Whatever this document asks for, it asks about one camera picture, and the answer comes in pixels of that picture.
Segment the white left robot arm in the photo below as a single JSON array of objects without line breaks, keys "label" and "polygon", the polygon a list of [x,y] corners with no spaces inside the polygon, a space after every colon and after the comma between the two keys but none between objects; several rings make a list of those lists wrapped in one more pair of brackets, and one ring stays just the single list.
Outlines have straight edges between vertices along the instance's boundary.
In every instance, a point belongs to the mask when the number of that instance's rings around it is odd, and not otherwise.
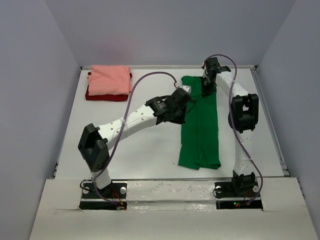
[{"label": "white left robot arm", "polygon": [[190,102],[191,87],[182,85],[171,95],[154,97],[108,124],[85,126],[77,148],[90,170],[94,193],[104,200],[110,194],[112,180],[108,165],[120,141],[161,123],[184,124]]}]

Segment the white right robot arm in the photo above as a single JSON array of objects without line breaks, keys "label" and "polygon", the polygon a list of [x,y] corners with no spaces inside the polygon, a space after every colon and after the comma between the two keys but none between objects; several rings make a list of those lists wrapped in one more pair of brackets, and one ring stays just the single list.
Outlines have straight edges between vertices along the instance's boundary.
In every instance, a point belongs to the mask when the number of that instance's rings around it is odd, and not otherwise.
[{"label": "white right robot arm", "polygon": [[218,54],[209,56],[202,65],[202,97],[217,92],[220,87],[228,97],[228,124],[235,139],[235,163],[230,181],[215,183],[213,194],[217,199],[241,198],[253,193],[258,186],[251,156],[252,135],[259,120],[259,97],[249,93],[236,81],[238,74],[234,64],[234,73],[228,66],[220,65]]}]

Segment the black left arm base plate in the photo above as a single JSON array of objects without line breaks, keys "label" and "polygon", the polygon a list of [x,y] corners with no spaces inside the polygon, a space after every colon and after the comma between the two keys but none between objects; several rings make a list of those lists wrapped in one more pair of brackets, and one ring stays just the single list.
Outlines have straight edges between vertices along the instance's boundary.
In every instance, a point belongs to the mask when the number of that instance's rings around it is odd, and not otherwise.
[{"label": "black left arm base plate", "polygon": [[113,181],[109,186],[100,189],[99,194],[96,193],[92,181],[83,180],[79,187],[81,210],[122,211],[127,209],[128,183],[126,181]]}]

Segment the green t-shirt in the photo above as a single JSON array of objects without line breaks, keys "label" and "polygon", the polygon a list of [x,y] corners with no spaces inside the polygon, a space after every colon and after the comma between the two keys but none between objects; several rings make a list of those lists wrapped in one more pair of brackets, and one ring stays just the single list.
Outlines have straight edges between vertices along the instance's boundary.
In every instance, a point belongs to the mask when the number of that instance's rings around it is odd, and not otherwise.
[{"label": "green t-shirt", "polygon": [[187,106],[185,124],[181,126],[178,165],[193,170],[218,169],[219,126],[217,94],[202,97],[202,81],[199,76],[183,76],[183,85],[191,87],[194,102]]}]

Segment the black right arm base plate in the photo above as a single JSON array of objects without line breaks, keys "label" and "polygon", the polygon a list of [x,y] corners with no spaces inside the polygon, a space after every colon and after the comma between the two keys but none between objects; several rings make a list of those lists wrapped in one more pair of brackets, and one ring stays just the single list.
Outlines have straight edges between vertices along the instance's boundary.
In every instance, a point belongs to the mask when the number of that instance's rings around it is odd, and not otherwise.
[{"label": "black right arm base plate", "polygon": [[247,210],[263,209],[261,195],[257,196],[259,190],[258,183],[252,187],[245,187],[235,191],[230,181],[219,181],[214,183],[212,195],[216,199],[217,210]]}]

